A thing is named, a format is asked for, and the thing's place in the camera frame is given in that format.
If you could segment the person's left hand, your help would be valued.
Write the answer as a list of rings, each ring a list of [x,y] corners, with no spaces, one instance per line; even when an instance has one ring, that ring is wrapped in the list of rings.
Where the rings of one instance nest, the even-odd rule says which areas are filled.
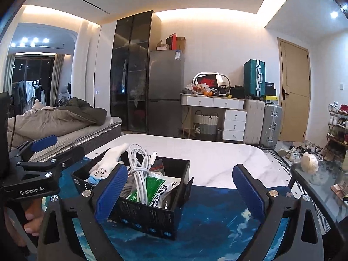
[[[42,199],[35,199],[25,210],[27,223],[23,226],[27,234],[39,236],[42,220],[44,218],[44,210],[42,209]]]

